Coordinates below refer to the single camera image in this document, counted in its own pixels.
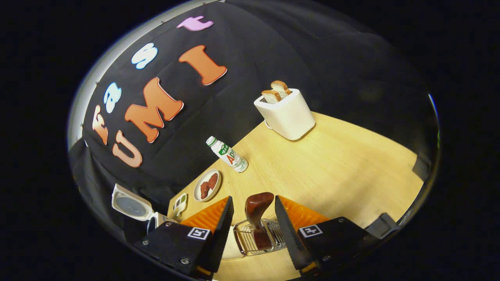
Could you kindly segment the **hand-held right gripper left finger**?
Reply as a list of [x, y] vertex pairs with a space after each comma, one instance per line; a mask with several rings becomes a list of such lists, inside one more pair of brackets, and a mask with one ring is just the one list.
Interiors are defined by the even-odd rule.
[[227, 196], [180, 223], [163, 223], [134, 250], [189, 281], [209, 281], [219, 269], [233, 214]]

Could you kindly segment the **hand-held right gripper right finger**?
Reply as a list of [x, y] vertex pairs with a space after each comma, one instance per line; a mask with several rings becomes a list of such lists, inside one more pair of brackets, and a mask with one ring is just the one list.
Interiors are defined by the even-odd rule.
[[301, 276], [336, 271], [373, 249], [373, 236], [346, 217], [323, 218], [309, 208], [275, 197], [275, 213], [289, 256]]

